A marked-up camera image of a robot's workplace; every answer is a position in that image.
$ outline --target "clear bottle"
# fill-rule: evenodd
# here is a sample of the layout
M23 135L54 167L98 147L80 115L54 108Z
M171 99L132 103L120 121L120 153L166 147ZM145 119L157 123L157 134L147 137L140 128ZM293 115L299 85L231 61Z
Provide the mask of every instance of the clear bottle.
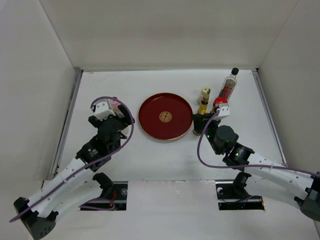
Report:
M227 101L229 101L229 98L234 91L235 86L237 85L236 77L238 72L239 69L235 67L232 69L230 76L225 78L219 93L219 97L225 98Z

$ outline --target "gold emblem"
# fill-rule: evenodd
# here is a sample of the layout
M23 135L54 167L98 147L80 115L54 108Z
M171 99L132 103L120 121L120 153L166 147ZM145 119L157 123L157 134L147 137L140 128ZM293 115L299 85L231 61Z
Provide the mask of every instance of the gold emblem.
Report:
M162 113L160 113L159 119L161 120L161 122L168 123L171 121L172 115L168 111L163 111Z

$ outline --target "dark red plate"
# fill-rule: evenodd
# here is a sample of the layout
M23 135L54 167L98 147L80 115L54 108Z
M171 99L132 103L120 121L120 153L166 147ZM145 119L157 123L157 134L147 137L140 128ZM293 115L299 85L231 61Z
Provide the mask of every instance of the dark red plate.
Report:
M149 97L139 110L139 123L151 137L173 140L182 137L192 124L192 109L182 97L158 93Z

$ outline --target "red cap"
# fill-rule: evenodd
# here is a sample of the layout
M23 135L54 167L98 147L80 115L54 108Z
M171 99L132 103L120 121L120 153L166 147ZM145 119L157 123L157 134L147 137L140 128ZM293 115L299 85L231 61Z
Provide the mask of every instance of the red cap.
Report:
M217 104L227 104L227 103L228 103L227 99L220 96L214 100L213 105L216 106Z

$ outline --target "black bottle cap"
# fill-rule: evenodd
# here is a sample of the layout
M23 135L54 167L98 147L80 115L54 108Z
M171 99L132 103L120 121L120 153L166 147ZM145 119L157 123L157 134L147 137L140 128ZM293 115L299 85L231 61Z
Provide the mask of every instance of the black bottle cap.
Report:
M232 68L232 71L231 71L232 75L237 75L238 73L239 73L239 69L238 68L236 68L236 67Z

